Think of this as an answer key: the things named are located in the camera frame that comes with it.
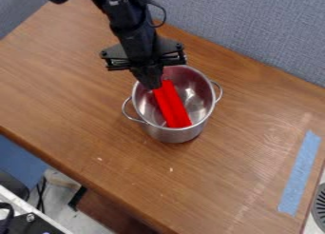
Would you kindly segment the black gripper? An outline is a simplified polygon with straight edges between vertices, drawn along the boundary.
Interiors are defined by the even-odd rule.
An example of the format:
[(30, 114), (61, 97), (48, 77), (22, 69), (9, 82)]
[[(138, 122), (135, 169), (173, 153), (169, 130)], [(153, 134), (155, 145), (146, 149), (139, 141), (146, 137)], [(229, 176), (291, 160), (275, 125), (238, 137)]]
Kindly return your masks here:
[(134, 46), (125, 49), (121, 44), (116, 44), (104, 49), (98, 56), (109, 70), (129, 69), (146, 89), (161, 87), (162, 67), (186, 64), (183, 45), (177, 40), (161, 36), (153, 38), (151, 46)]

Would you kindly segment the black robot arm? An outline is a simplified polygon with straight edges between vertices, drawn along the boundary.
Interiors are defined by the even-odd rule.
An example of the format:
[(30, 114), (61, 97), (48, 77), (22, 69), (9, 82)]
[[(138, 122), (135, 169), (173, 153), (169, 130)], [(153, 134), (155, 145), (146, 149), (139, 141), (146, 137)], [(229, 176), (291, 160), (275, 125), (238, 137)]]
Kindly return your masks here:
[(151, 0), (92, 0), (109, 20), (118, 43), (100, 52), (109, 70), (128, 69), (146, 89), (162, 86), (163, 67), (185, 65), (183, 45), (157, 34), (163, 21), (154, 25), (149, 5), (165, 9)]

